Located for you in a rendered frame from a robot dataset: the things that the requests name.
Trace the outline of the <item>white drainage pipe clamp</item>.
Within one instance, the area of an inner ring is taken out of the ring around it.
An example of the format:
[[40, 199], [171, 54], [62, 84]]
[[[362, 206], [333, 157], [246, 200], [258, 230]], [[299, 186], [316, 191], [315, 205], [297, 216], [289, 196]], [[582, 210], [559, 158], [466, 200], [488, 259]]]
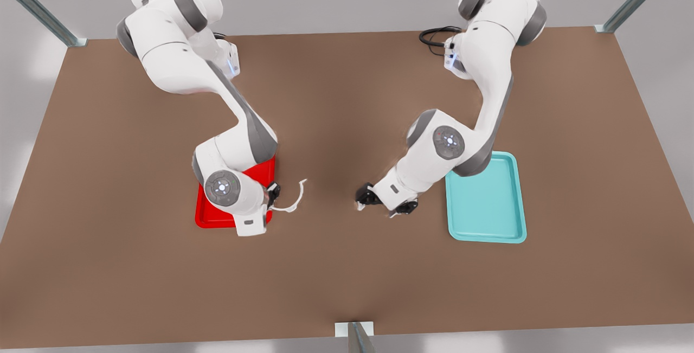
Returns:
[[286, 212], [286, 213], [295, 212], [295, 210], [298, 209], [298, 205], [300, 204], [301, 200], [303, 199], [303, 195], [304, 195], [304, 191], [305, 191], [305, 182], [307, 182], [307, 178], [304, 178], [303, 180], [300, 180], [300, 182], [298, 182], [298, 185], [299, 185], [298, 197], [297, 197], [297, 200], [295, 200], [295, 202], [293, 202], [292, 205], [285, 207], [285, 208], [279, 208], [279, 207], [276, 207], [275, 205], [272, 205], [272, 206], [268, 207], [268, 210], [277, 210], [279, 212]]

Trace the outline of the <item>red plastic tray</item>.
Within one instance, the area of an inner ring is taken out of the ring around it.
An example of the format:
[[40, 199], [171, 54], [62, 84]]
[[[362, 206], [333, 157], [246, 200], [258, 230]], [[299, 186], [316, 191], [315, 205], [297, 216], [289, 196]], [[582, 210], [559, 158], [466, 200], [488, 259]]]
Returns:
[[[275, 160], [270, 160], [248, 168], [242, 172], [263, 187], [267, 188], [275, 180]], [[223, 212], [207, 200], [203, 185], [198, 185], [196, 212], [194, 215], [196, 224], [201, 228], [235, 228], [235, 220], [230, 213]]]

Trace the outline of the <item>teal plastic tray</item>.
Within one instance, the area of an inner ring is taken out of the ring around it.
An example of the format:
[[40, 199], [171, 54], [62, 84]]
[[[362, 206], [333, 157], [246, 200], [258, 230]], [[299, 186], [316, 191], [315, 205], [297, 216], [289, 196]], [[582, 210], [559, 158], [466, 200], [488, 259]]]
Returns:
[[485, 170], [473, 177], [445, 177], [448, 232], [456, 240], [522, 243], [527, 238], [518, 163], [494, 151]]

